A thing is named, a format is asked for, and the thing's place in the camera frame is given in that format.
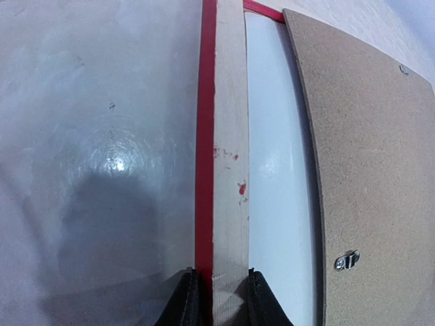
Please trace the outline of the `red wooden picture frame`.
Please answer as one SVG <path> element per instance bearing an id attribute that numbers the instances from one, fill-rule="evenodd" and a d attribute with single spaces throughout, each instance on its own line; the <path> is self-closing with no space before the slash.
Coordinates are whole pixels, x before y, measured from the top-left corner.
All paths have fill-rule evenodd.
<path id="1" fill-rule="evenodd" d="M 248 12 L 283 20 L 255 1 L 204 1 L 202 8 L 195 266 L 201 278 L 203 325 L 249 322 Z"/>

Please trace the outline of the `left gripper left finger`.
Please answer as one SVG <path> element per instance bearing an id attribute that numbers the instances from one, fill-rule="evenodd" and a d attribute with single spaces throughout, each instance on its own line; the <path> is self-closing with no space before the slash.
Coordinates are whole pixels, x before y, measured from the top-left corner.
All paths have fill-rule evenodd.
<path id="1" fill-rule="evenodd" d="M 155 326 L 199 325 L 198 272 L 190 268 L 182 274 Z"/>

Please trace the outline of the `red sunset photo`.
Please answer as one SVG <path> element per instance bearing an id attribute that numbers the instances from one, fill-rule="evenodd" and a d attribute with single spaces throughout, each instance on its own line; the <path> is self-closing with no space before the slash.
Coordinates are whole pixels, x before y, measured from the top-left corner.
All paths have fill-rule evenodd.
<path id="1" fill-rule="evenodd" d="M 249 264 L 295 325 L 316 324 L 309 127 L 285 24 L 245 14 Z"/>

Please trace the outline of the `brown backing board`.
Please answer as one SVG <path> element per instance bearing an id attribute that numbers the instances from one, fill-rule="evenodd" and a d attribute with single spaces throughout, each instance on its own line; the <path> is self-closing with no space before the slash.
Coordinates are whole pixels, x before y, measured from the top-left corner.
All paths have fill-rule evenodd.
<path id="1" fill-rule="evenodd" d="M 327 325 L 434 324 L 434 93 L 358 38 L 284 12 L 315 144 Z"/>

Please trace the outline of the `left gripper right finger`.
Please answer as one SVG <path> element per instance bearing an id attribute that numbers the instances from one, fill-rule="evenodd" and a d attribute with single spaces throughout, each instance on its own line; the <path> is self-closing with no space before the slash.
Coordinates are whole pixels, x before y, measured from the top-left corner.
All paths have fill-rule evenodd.
<path id="1" fill-rule="evenodd" d="M 247 281 L 247 305 L 250 325 L 293 326 L 287 318 L 265 277 L 253 268 L 249 269 Z"/>

